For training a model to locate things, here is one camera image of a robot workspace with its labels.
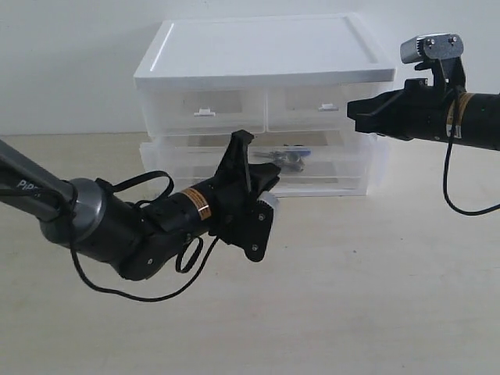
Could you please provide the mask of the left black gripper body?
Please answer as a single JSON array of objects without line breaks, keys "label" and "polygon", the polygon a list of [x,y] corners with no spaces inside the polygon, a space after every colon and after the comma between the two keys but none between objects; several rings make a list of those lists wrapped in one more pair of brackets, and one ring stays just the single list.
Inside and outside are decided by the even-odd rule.
[{"label": "left black gripper body", "polygon": [[273,163],[220,167],[214,178],[217,218],[209,234],[218,238],[268,238],[278,207],[272,190],[280,181]]}]

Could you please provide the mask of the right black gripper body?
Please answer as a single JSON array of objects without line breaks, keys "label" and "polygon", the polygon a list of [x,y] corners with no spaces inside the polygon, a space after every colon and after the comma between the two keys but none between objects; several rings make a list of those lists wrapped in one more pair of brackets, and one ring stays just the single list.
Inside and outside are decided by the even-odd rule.
[{"label": "right black gripper body", "polygon": [[408,79],[404,88],[350,101],[347,117],[359,133],[402,141],[447,141],[448,112],[455,99],[449,85],[430,86],[425,78]]}]

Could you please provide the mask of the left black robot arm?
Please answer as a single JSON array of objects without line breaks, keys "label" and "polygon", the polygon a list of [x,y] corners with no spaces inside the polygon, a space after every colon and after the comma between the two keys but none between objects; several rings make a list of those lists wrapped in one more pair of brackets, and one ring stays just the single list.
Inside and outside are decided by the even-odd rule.
[{"label": "left black robot arm", "polygon": [[120,184],[96,179],[61,180],[10,145],[1,146],[1,200],[34,216],[51,243],[110,265],[123,279],[145,280],[170,259],[180,273],[182,256],[204,234],[242,249],[257,263],[266,252],[280,168],[251,164],[251,137],[232,136],[212,177],[181,191],[172,184],[157,198],[125,202],[118,193],[163,177],[153,171]]}]

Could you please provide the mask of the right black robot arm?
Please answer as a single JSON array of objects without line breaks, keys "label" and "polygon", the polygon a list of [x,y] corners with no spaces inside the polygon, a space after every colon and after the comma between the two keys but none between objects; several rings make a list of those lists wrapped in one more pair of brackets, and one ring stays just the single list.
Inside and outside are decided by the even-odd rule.
[{"label": "right black robot arm", "polygon": [[443,91],[424,78],[409,79],[403,89],[351,101],[347,117],[359,133],[401,141],[448,142],[499,150],[499,95]]}]

